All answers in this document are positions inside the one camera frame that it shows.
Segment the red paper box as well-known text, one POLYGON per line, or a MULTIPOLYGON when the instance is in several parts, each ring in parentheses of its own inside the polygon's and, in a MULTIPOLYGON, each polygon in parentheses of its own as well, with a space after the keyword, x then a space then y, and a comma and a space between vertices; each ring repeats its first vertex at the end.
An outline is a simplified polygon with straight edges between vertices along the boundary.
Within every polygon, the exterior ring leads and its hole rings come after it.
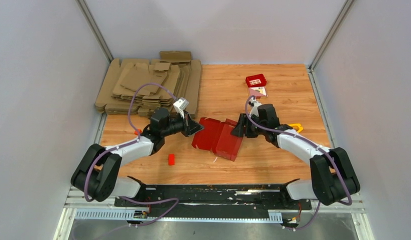
POLYGON ((242 137, 231 134, 237 122, 228 118, 220 121, 202 117, 199 123, 204 129, 194 135, 191 145, 195 149, 210 151, 217 157, 234 162, 243 141, 242 137))

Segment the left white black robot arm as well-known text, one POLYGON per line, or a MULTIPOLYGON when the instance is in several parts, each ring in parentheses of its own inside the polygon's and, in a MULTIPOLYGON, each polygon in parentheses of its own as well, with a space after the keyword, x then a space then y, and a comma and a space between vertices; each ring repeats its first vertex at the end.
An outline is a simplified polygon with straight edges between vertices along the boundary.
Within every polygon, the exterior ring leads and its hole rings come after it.
POLYGON ((157 153, 165 138, 177 133, 190 137, 204 129, 186 111, 171 117, 166 108, 157 109, 150 123, 137 138, 112 146, 92 144, 75 169, 70 184, 82 191, 89 202, 102 202, 108 197, 127 197, 135 207, 142 206, 147 193, 133 177, 119 177, 121 166, 157 153))

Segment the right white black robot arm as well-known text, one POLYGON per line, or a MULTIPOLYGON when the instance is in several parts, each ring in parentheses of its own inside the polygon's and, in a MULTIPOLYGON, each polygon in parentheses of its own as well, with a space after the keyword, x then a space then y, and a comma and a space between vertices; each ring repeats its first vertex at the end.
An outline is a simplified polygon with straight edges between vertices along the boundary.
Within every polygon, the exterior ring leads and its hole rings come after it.
POLYGON ((291 209, 302 199, 318 200, 325 206, 336 202, 351 205, 351 196, 361 190, 361 185, 345 149, 318 145, 292 126, 282 124, 272 104, 249 101, 248 105, 251 110, 239 115, 231 135, 262 135, 268 143, 290 152, 310 167, 309 180, 295 179, 282 185, 282 207, 291 209))

